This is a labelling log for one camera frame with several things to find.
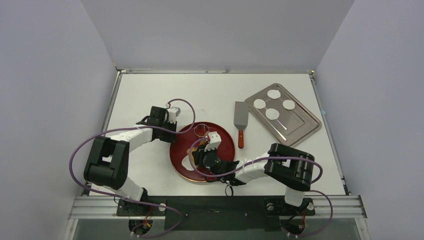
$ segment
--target orange wire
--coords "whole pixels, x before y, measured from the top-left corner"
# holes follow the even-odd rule
[[[302,218],[302,221],[300,221],[299,225],[301,225],[305,221],[305,218],[306,218],[306,211],[303,211],[303,218]]]
[[[149,222],[147,221],[147,218],[150,216],[150,214],[152,214],[152,212],[153,212],[153,207],[152,206],[150,206],[150,211],[148,211],[148,214],[147,214],[147,216],[144,218],[144,223],[150,228],[151,227],[151,225],[149,224]]]

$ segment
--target red plate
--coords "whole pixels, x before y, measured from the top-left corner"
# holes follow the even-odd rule
[[[216,125],[215,123],[205,121],[194,123],[193,128],[186,133],[177,134],[176,142],[172,143],[169,147],[169,157],[175,170],[183,177],[195,182],[206,182],[205,177],[195,171],[187,170],[182,164],[183,159],[188,155],[187,150],[192,146],[192,144],[196,140],[199,139],[199,137],[195,134],[195,127],[199,124],[207,125],[209,127],[210,132],[218,132],[218,134],[220,135],[222,142],[218,148],[218,157],[222,161],[227,162],[232,162],[234,160],[236,150],[234,148],[234,142],[230,134],[221,126]],[[187,130],[189,127],[189,125],[185,126],[183,129],[180,130],[180,132]],[[199,170],[202,173],[209,173],[205,168],[200,168]]]

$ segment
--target gray wall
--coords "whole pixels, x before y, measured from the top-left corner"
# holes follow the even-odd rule
[[[314,70],[354,0],[81,0],[119,69]]]
[[[424,1],[356,0],[316,70],[373,240],[423,239]]]
[[[116,71],[79,0],[0,6],[0,238],[62,237],[73,149],[100,130]],[[82,179],[84,149],[75,163]]]

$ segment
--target metal spatula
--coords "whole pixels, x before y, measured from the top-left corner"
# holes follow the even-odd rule
[[[249,103],[236,101],[234,105],[234,126],[238,129],[238,148],[245,147],[245,136],[243,130],[248,126]]]

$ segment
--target metal tray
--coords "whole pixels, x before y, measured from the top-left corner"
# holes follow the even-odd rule
[[[272,99],[268,96],[269,90],[277,90],[281,96]],[[266,107],[257,109],[254,106],[256,99],[262,99]],[[293,110],[287,110],[283,107],[284,100],[292,100],[295,104]],[[245,102],[249,103],[249,112],[262,124],[262,126],[277,140],[280,144],[295,147],[321,128],[321,121],[311,113],[301,102],[299,102],[287,89],[281,84],[274,83],[258,93],[247,98]],[[265,115],[267,109],[275,109],[279,112],[276,120],[270,120]]]

